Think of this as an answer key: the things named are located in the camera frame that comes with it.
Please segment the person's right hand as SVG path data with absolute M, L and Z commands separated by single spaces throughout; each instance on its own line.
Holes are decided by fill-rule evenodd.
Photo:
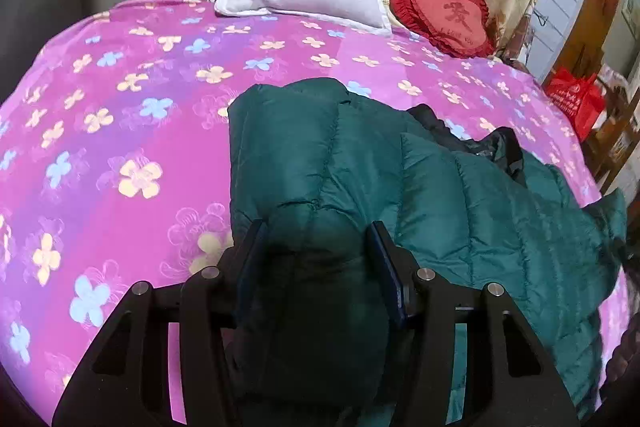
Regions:
M 627 281 L 629 321 L 613 350 L 612 358 L 605 366 L 605 384 L 600 395 L 608 398 L 614 390 L 623 387 L 623 381 L 639 377 L 639 265 L 631 263 L 625 267 Z

